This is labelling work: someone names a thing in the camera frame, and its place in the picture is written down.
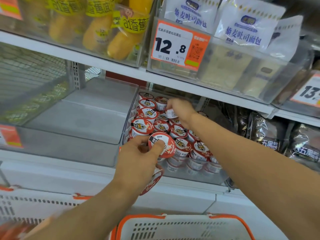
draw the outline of qr code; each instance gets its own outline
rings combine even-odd
[[[201,56],[202,51],[203,51],[203,48],[193,45],[191,48],[189,58],[198,60]]]

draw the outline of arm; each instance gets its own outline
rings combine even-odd
[[[254,141],[238,136],[196,113],[191,104],[171,99],[183,126],[191,129],[239,189],[290,240],[319,239],[320,176]]]
[[[151,180],[164,142],[148,152],[138,136],[122,146],[113,180],[96,196],[62,214],[27,240],[105,239]]]

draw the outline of shopping basket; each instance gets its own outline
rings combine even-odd
[[[234,215],[129,215],[115,240],[255,240],[248,225]]]

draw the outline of hand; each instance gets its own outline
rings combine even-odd
[[[173,109],[174,113],[179,117],[182,126],[186,129],[191,129],[191,117],[193,114],[197,114],[197,112],[190,102],[180,98],[171,98],[168,100],[166,109]]]
[[[149,136],[137,136],[121,147],[113,182],[137,198],[150,182],[165,143],[158,140],[149,151]]]

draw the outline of person's left hand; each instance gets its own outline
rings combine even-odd
[[[150,182],[165,143],[158,140],[149,151],[149,136],[137,136],[121,147],[113,182],[138,197]]]

